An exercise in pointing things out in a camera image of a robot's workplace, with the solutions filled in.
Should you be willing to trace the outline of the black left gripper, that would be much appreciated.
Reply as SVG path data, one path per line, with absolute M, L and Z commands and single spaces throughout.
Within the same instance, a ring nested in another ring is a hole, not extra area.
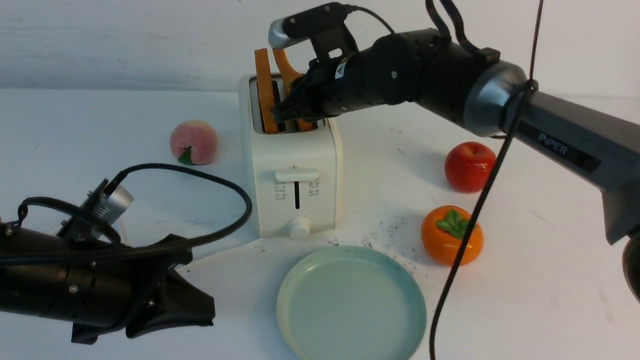
M 125 328 L 127 338 L 180 327 L 210 327 L 215 299 L 189 283 L 176 266 L 194 259 L 190 248 L 134 260 L 82 266 L 77 291 L 62 297 L 70 305 L 71 342 L 91 346 L 101 333 Z

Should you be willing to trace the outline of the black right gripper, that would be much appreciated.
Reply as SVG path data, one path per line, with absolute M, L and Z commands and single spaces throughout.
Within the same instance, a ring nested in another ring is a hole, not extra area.
M 309 68 L 291 83 L 285 99 L 272 107 L 274 121 L 317 122 L 383 105 L 373 84 L 376 76 L 367 68 L 369 64 L 370 53 L 357 52 Z

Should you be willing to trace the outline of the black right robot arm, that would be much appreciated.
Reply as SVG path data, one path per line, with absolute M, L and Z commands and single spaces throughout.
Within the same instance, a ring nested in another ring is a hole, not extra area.
M 272 48 L 311 41 L 317 61 L 273 110 L 274 120 L 317 121 L 381 105 L 414 103 L 479 137 L 506 133 L 525 98 L 516 64 L 483 64 L 435 29 L 383 36 L 365 50 L 350 36 L 273 25 Z M 622 271 L 639 296 L 639 125 L 533 91 L 515 137 L 601 192 L 605 238 L 629 237 Z

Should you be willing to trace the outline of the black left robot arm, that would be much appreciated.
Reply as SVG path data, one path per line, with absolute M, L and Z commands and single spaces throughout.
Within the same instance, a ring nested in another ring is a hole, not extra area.
M 71 342 L 91 345 L 125 330 L 137 338 L 187 326 L 212 326 L 214 298 L 175 270 L 189 250 L 143 259 L 89 264 L 2 266 L 3 312 L 71 322 Z

